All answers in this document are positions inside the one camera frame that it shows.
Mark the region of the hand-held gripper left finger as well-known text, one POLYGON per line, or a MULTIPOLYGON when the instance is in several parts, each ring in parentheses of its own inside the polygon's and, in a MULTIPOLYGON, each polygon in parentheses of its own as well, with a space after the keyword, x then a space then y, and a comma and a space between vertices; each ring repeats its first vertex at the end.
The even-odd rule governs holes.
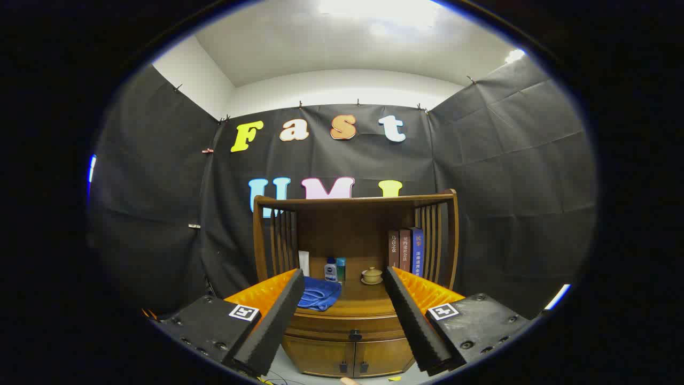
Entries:
POLYGON ((168 314, 143 314, 203 360, 258 378, 269 372, 304 289, 303 271, 294 268, 225 299, 203 295, 168 314))

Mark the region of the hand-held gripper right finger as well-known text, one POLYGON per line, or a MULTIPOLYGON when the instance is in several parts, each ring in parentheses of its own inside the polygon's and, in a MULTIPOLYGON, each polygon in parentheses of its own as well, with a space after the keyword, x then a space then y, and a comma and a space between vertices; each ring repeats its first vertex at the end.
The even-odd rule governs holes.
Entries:
POLYGON ((429 376, 494 355, 537 321, 484 292, 460 295, 393 266, 383 281, 415 362, 429 376))

